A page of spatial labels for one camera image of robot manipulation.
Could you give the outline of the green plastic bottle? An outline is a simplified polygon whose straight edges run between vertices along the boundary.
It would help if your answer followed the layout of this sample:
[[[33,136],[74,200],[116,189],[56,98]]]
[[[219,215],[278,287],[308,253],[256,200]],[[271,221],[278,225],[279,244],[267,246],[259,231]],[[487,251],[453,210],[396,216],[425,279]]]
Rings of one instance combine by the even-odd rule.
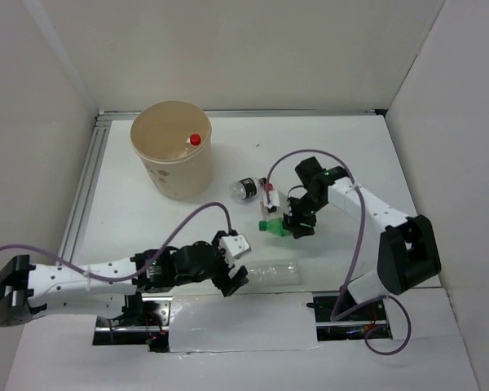
[[[282,217],[271,220],[261,220],[258,223],[258,229],[262,232],[269,232],[278,237],[286,237],[292,235],[292,232],[284,227],[284,219]]]

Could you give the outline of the large clear bottle red label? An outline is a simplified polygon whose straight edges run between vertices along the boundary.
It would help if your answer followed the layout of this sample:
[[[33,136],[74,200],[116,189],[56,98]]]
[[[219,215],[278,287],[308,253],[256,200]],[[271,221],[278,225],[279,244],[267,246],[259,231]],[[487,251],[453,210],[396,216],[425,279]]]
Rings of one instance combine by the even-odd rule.
[[[153,158],[157,160],[179,160],[191,155],[202,144],[203,138],[197,134],[170,138],[158,144]]]

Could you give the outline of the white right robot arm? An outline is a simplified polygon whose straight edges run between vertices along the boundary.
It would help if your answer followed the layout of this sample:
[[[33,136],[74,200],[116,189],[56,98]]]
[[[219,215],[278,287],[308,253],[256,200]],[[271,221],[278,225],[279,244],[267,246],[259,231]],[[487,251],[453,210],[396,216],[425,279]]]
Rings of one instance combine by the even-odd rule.
[[[351,271],[341,286],[339,309],[348,319],[358,319],[368,301],[388,295],[398,296],[438,275],[441,262],[431,221],[419,214],[411,216],[382,201],[357,182],[345,168],[325,169],[311,157],[295,168],[305,189],[303,196],[289,197],[289,212],[282,227],[294,239],[315,233],[317,213],[333,204],[359,220],[359,233],[378,237],[375,266],[358,277]]]

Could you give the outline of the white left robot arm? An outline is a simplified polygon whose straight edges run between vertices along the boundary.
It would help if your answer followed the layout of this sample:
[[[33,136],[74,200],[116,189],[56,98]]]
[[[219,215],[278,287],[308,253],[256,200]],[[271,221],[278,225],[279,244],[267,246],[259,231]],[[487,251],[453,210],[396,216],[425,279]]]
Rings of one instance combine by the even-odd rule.
[[[0,327],[54,314],[92,314],[134,325],[144,316],[143,295],[206,280],[229,297],[249,281],[236,261],[250,251],[245,236],[231,230],[219,231],[210,243],[147,250],[82,271],[15,256],[0,270]]]

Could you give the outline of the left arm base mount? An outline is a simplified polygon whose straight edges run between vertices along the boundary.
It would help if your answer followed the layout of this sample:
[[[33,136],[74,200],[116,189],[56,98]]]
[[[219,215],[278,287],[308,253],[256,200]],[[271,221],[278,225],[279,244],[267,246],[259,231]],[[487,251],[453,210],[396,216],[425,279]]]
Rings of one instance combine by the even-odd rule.
[[[169,353],[171,304],[172,297],[168,296],[127,299],[120,316],[96,319],[92,345],[145,345],[149,352]]]

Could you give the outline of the large clear unlabelled bottle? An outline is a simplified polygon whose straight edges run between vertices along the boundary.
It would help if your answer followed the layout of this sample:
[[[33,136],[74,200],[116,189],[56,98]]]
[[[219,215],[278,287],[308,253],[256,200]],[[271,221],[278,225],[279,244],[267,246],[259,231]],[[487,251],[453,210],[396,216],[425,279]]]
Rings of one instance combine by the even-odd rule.
[[[298,286],[302,282],[295,261],[267,261],[247,266],[249,283],[259,288]]]

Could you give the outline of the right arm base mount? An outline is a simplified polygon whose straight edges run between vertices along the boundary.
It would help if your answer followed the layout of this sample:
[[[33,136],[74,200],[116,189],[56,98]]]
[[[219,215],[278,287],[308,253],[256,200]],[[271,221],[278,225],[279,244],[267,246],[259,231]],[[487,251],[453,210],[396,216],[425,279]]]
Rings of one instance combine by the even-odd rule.
[[[366,305],[338,321],[331,321],[337,295],[313,296],[306,303],[315,316],[317,341],[362,340],[369,331],[369,339],[390,339],[391,331],[382,301]]]

